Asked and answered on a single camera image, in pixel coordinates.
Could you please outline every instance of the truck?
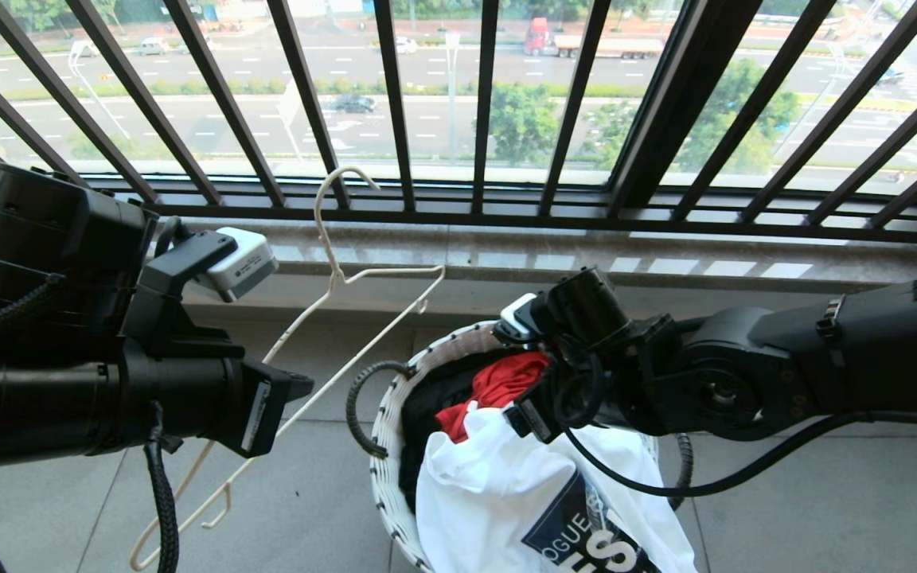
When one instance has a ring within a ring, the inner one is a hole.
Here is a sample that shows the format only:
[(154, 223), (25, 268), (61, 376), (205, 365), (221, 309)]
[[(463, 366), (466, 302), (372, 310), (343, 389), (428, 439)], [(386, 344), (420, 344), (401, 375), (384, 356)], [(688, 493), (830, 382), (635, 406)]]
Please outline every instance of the truck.
[[(523, 52), (529, 56), (549, 53), (557, 57), (574, 58), (579, 55), (581, 46), (582, 37), (572, 33), (551, 37), (547, 30), (547, 18), (533, 18), (529, 23), (529, 29), (525, 31)], [(596, 53), (598, 56), (637, 59), (658, 56), (662, 51), (663, 42), (656, 39), (601, 37)]]

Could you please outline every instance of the tiled floor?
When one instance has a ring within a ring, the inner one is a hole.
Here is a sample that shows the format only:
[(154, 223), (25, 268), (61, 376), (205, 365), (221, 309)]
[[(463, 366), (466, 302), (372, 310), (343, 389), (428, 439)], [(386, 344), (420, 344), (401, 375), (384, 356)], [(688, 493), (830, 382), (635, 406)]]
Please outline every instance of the tiled floor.
[[(225, 327), (263, 355), (281, 326)], [(309, 326), (277, 363), (327, 378), (376, 330)], [(445, 331), (398, 329), (361, 364), (408, 358)], [(342, 422), (350, 377), (236, 483), (222, 525), (183, 534), (181, 571), (414, 571), (392, 550), (373, 508), (367, 461)], [(372, 419), (385, 384), (386, 377), (372, 381), (361, 419)], [(779, 440), (695, 436), (696, 481), (720, 478)], [(661, 446), (665, 477), (673, 479), (673, 440)], [(200, 447), (190, 440), (166, 457), (170, 479), (181, 479)], [(179, 515), (189, 515), (239, 464), (215, 449)], [(0, 468), (0, 556), (13, 573), (129, 571), (130, 548), (153, 515), (139, 450)], [(816, 440), (738, 489), (689, 501), (678, 515), (700, 571), (917, 571), (917, 427), (871, 425)]]

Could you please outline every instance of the black metal railing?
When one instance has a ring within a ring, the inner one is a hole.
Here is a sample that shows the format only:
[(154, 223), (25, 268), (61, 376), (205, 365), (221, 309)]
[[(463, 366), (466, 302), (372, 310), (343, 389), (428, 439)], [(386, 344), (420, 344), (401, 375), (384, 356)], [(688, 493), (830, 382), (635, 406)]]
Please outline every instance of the black metal railing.
[[(0, 3), (0, 35), (112, 164), (119, 177), (76, 173), (0, 94), (1, 119), (48, 166), (81, 184), (86, 182), (99, 189), (110, 189), (120, 196), (124, 193), (139, 196), (150, 204), (150, 209), (162, 215), (268, 219), (308, 219), (312, 216), (309, 209), (291, 208), (288, 201), (312, 197), (316, 179), (276, 177), (272, 173), (185, 0), (164, 0), (164, 4), (243, 149), (254, 177), (233, 178), (223, 177), (222, 173), (205, 173), (165, 119), (157, 101), (108, 32), (91, 0), (67, 1), (77, 21), (87, 30), (117, 79), (183, 167), (185, 175), (148, 179), (137, 173)], [(394, 49), (396, 31), (392, 4), (389, 0), (375, 0), (377, 36), (400, 176), (379, 181), (382, 184), (380, 192), (370, 189), (359, 195), (349, 193), (345, 182), (338, 182), (334, 186), (335, 205), (325, 209), (324, 218), (383, 224), (498, 225), (917, 243), (917, 179), (898, 197), (872, 195), (862, 189), (871, 175), (878, 173), (917, 135), (917, 109), (833, 191), (789, 186), (799, 170), (829, 140), (916, 37), (917, 0), (810, 134), (772, 174), (769, 182), (761, 188), (714, 185), (714, 177), (723, 170), (743, 137), (778, 93), (834, 5), (834, 0), (811, 0), (695, 181), (691, 185), (661, 184), (663, 175), (672, 166), (674, 156), (688, 138), (739, 47), (760, 3), (760, 0), (686, 2), (674, 23), (665, 53), (636, 112), (608, 184), (563, 185), (560, 175), (610, 2), (595, 0), (593, 3), (545, 181), (543, 184), (500, 184), (486, 178), (498, 3), (483, 3), (473, 177), (470, 181), (415, 181), (404, 117), (400, 62)], [(268, 0), (268, 6), (321, 163), (325, 170), (334, 170), (339, 166), (339, 159), (332, 146), (314, 81), (310, 78), (290, 7), (287, 0)], [(347, 184), (363, 185), (360, 181), (353, 183), (352, 179)], [(204, 204), (199, 204), (199, 199), (197, 202), (186, 200), (190, 196), (203, 197)], [(233, 204), (226, 201), (228, 197), (236, 198)]]

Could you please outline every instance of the white t-shirt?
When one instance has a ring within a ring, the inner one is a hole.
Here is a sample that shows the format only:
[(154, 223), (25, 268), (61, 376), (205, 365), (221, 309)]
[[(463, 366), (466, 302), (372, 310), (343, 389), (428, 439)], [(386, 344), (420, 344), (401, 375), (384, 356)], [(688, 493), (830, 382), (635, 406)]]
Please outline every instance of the white t-shirt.
[[(469, 439), (427, 442), (417, 483), (419, 543), (436, 573), (695, 573), (665, 497), (635, 492), (561, 435), (519, 438), (497, 407), (470, 412)], [(637, 433), (585, 427), (579, 441), (615, 471), (660, 485)]]

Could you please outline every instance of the white wicker basket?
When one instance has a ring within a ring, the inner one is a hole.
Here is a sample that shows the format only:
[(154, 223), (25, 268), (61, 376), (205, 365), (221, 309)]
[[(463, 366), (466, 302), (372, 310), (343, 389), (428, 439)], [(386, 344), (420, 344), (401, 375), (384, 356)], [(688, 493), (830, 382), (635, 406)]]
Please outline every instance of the white wicker basket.
[[(384, 528), (394, 538), (398, 548), (412, 565), (421, 571), (433, 571), (419, 546), (419, 534), (416, 530), (416, 516), (408, 510), (405, 497), (398, 489), (398, 465), (401, 460), (401, 449), (404, 440), (401, 433), (401, 408), (412, 389), (423, 379), (423, 375), (434, 368), (469, 356), (481, 354), (502, 345), (490, 331), (494, 322), (478, 322), (458, 329), (440, 340), (432, 342), (428, 348), (412, 357), (408, 366), (415, 367), (417, 373), (407, 378), (398, 374), (388, 391), (384, 393), (378, 408), (377, 417), (374, 418), (373, 435), (378, 446), (387, 450), (387, 457), (381, 459), (371, 456), (370, 477), (374, 489), (374, 501)], [(658, 445), (650, 436), (647, 446), (653, 458), (658, 457)]]

